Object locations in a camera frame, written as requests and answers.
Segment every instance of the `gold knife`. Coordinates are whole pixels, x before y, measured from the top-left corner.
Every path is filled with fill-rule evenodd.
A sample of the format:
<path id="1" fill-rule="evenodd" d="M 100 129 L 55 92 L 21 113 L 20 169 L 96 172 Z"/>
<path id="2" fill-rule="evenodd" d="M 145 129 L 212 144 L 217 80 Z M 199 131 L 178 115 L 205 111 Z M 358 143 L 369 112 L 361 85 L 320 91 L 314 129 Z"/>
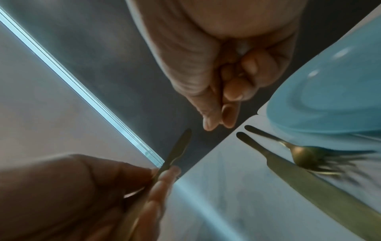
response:
<path id="1" fill-rule="evenodd" d="M 158 181 L 160 174 L 168 170 L 170 166 L 173 164 L 173 162 L 179 159 L 184 154 L 191 140 L 191 137 L 192 130 L 185 130 L 185 132 L 176 142 L 175 146 L 172 148 L 168 158 L 165 160 L 159 171 L 153 177 L 151 184 L 133 195 L 132 198 L 134 198 L 134 201 L 124 214 L 122 221 L 117 226 L 114 232 L 113 241 L 129 241 L 131 239 L 132 234 L 136 228 L 137 222 L 139 220 L 140 213 L 148 200 L 148 195 L 151 188 Z"/>
<path id="2" fill-rule="evenodd" d="M 243 132 L 238 139 L 259 151 L 267 166 L 295 191 L 364 240 L 381 240 L 381 214 L 343 190 L 270 152 Z"/>

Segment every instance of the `fork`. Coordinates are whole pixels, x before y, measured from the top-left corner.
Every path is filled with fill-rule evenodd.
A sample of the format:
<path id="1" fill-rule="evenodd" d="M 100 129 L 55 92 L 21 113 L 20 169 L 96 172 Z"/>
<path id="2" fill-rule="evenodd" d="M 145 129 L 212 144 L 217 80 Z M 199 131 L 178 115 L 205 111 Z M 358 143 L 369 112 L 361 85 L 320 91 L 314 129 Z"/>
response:
<path id="1" fill-rule="evenodd" d="M 325 162 L 324 160 L 325 157 L 329 157 L 329 156 L 339 157 L 342 155 L 351 156 L 351 155 L 375 153 L 375 151 L 371 151 L 371 150 L 338 151 L 338 150 L 331 150 L 331 149 L 327 149 L 323 147 L 297 146 L 285 140 L 282 140 L 276 136 L 273 136 L 267 132 L 264 132 L 258 128 L 255 128 L 254 126 L 251 126 L 251 125 L 246 125 L 245 129 L 251 133 L 254 133 L 262 137 L 266 137 L 281 143 L 283 146 L 287 147 L 290 150 L 292 159 L 294 160 L 294 163 L 297 166 L 302 167 L 309 172 L 313 172 L 317 174 L 340 175 L 343 173 L 343 171 L 341 171 L 340 169 L 333 170 L 333 169 L 320 167 L 320 166 L 330 165 L 329 163 Z"/>

